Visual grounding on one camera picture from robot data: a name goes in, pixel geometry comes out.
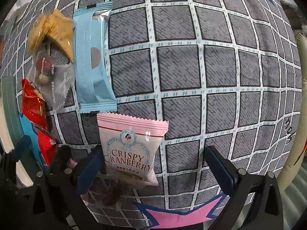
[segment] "red candy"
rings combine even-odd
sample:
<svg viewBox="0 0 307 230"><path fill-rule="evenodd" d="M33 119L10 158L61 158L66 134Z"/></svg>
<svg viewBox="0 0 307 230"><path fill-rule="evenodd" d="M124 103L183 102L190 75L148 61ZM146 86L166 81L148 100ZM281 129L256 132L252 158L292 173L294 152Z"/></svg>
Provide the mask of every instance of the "red candy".
<svg viewBox="0 0 307 230"><path fill-rule="evenodd" d="M32 122L48 130L45 100L42 94L30 85L27 79L22 82L22 113Z"/></svg>
<svg viewBox="0 0 307 230"><path fill-rule="evenodd" d="M56 141L41 129L38 129L37 140L41 155L48 167L50 167L56 154Z"/></svg>

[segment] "clear plastic wrapper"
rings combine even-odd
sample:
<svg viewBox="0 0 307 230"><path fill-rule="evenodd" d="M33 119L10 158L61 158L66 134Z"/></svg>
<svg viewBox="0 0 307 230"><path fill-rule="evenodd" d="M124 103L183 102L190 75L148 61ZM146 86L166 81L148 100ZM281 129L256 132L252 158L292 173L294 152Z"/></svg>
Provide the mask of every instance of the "clear plastic wrapper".
<svg viewBox="0 0 307 230"><path fill-rule="evenodd" d="M75 80L75 70L73 64L59 63L45 50L41 50L34 59L27 79L42 93L47 104L57 110L65 103L68 90Z"/></svg>

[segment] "gray plaid fabric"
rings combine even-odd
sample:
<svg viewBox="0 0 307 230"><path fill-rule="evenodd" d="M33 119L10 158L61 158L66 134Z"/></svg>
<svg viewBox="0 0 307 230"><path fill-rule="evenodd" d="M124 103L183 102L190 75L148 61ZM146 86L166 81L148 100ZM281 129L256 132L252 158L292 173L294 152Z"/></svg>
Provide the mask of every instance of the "gray plaid fabric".
<svg viewBox="0 0 307 230"><path fill-rule="evenodd" d="M18 24L10 22L1 75L16 77L19 107L20 81L32 64L27 34L38 15L57 7L72 17L79 6L102 1L109 0L34 0ZM221 193L204 161L208 145L215 145L238 168L278 175L293 143L301 101L297 47L280 4L112 1L105 66L118 112L169 120L169 131L155 158L159 186L129 191L121 209L96 208L95 201L110 184L103 171L99 174L88 206L97 220L145 227L150 222L133 202L188 211ZM68 62L54 44L46 42L46 47L55 59ZM96 115L78 112L75 86L65 108L56 112L48 107L47 115L50 133L58 143L70 144L76 161L100 143ZM287 120L290 134L285 131Z"/></svg>

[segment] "snack package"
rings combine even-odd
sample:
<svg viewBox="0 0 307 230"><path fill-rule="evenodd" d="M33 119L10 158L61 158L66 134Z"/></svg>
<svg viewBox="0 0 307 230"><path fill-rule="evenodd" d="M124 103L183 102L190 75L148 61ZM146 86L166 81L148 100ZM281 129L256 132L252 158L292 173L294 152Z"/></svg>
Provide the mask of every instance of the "snack package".
<svg viewBox="0 0 307 230"><path fill-rule="evenodd" d="M73 59L73 20L65 17L58 9L50 16L40 15L33 24L28 36L28 52L35 56L44 37L52 39L68 56Z"/></svg>
<svg viewBox="0 0 307 230"><path fill-rule="evenodd" d="M45 100L42 94L23 79L22 84L22 113L32 122L48 130Z"/></svg>
<svg viewBox="0 0 307 230"><path fill-rule="evenodd" d="M37 139L41 155L47 166L50 167L56 154L56 141L53 137L49 136L41 129L37 129Z"/></svg>
<svg viewBox="0 0 307 230"><path fill-rule="evenodd" d="M75 80L73 64L59 63L45 50L39 51L27 75L54 110L61 108Z"/></svg>
<svg viewBox="0 0 307 230"><path fill-rule="evenodd" d="M157 186L154 156L168 121L114 113L99 113L97 121L107 174L133 186Z"/></svg>
<svg viewBox="0 0 307 230"><path fill-rule="evenodd" d="M76 90L81 113L117 111L104 65L104 34L113 7L104 2L79 8L73 15Z"/></svg>

